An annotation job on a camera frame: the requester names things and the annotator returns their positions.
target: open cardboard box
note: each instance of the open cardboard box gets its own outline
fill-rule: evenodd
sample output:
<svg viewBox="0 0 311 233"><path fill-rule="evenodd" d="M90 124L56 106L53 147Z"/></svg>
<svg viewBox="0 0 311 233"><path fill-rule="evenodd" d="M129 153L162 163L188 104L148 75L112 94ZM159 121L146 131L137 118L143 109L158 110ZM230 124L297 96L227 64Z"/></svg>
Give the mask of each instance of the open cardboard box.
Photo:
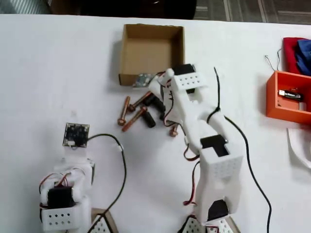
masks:
<svg viewBox="0 0 311 233"><path fill-rule="evenodd" d="M279 90L294 90L304 95L306 110L299 109L299 102L280 96ZM275 71L267 82L267 117L311 124L311 77Z"/></svg>
<svg viewBox="0 0 311 233"><path fill-rule="evenodd" d="M157 74L185 62L184 28L125 24L120 85L132 85L139 74Z"/></svg>

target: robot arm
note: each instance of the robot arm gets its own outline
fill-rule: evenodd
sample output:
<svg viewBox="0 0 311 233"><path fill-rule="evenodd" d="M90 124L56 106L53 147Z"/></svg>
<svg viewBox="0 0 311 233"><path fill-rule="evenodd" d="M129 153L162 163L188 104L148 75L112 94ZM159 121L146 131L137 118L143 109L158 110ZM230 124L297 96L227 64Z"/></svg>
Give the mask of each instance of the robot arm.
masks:
<svg viewBox="0 0 311 233"><path fill-rule="evenodd" d="M196 188L197 219L206 224L236 212L241 185L242 154L230 138L228 122L208 102L207 80L190 64L170 68L150 83L150 90L166 107L166 121L181 125L186 144L200 158Z"/></svg>
<svg viewBox="0 0 311 233"><path fill-rule="evenodd" d="M84 125L67 124L79 132ZM91 225L88 196L94 175L94 163L87 159L86 148L64 147L65 157L39 186L40 219L44 232L86 233Z"/></svg>

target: floor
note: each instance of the floor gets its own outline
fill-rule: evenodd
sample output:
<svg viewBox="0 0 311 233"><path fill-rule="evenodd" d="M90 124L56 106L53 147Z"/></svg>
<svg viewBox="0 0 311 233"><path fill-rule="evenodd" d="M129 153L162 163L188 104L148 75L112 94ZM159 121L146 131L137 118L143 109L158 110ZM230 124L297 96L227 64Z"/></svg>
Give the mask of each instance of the floor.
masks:
<svg viewBox="0 0 311 233"><path fill-rule="evenodd" d="M194 19L311 24L311 1L197 0Z"/></svg>

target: copper bolt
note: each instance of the copper bolt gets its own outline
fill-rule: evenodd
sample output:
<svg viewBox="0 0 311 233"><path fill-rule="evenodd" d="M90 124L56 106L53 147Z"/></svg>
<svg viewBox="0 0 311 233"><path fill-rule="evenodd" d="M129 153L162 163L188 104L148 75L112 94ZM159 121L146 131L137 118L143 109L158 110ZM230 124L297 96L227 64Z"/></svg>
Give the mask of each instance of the copper bolt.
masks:
<svg viewBox="0 0 311 233"><path fill-rule="evenodd" d="M136 113L136 115L126 124L123 126L122 131L126 132L133 124L135 121L137 121L140 116L147 111L147 107L143 106L140 108L140 110Z"/></svg>
<svg viewBox="0 0 311 233"><path fill-rule="evenodd" d="M151 94L152 94L152 92L151 92L151 91L148 91L145 95L143 95L143 96L142 96L139 100L137 100L134 104L130 104L130 105L128 106L128 110L129 110L130 112L135 111L136 108L137 108L137 106L140 105L140 103L143 102L143 100L144 100L145 98L147 98L148 96L150 96Z"/></svg>
<svg viewBox="0 0 311 233"><path fill-rule="evenodd" d="M123 106L123 109L122 109L122 113L121 113L121 116L120 118L118 119L118 125L125 125L126 124L126 120L125 120L125 114L126 114L126 111L127 111L127 107L128 107L128 104L130 103L130 97L127 96L125 98L125 102L124 102L124 106Z"/></svg>
<svg viewBox="0 0 311 233"><path fill-rule="evenodd" d="M174 124L170 130L171 137L176 137L178 135L177 128L178 128L178 124Z"/></svg>

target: white table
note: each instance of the white table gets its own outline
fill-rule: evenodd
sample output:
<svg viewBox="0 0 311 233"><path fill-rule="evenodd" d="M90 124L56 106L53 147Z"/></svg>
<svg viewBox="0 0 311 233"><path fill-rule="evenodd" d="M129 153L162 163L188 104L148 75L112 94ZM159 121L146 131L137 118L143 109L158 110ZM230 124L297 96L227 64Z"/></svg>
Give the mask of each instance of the white table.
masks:
<svg viewBox="0 0 311 233"><path fill-rule="evenodd" d="M117 125L125 96L135 100L145 92L118 84L125 23L185 27L186 62L206 74L214 103L217 67L222 111L248 136L254 173L272 203L271 232L308 232L311 174L289 152L286 127L296 125L264 115L272 74L264 55L276 64L282 38L311 38L311 26L0 15L1 232L41 231L38 184L64 154L66 122L90 124L90 135L112 133L124 145L127 183L111 209L119 232L174 233L191 212L182 201L190 196L194 163L183 158L182 133L170 138L159 120L154 129L136 123L131 133ZM87 150L96 162L92 204L105 208L123 179L121 155L109 138L92 140ZM233 219L242 233L265 232L268 205L246 159L241 182Z"/></svg>

